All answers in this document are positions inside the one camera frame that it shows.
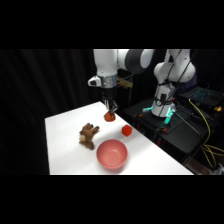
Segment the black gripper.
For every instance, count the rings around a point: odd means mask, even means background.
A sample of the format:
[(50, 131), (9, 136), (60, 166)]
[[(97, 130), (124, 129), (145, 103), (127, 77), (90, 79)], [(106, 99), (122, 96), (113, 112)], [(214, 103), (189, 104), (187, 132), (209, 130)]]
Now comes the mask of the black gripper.
[[(102, 93), (102, 100), (105, 104), (105, 107), (107, 109), (108, 112), (110, 112), (111, 114), (114, 114), (117, 109), (118, 109), (118, 105), (117, 103), (114, 101), (116, 98), (116, 87), (113, 88), (102, 88), (101, 89), (101, 93)], [(112, 106), (111, 109), (109, 107), (109, 102), (112, 102)]]

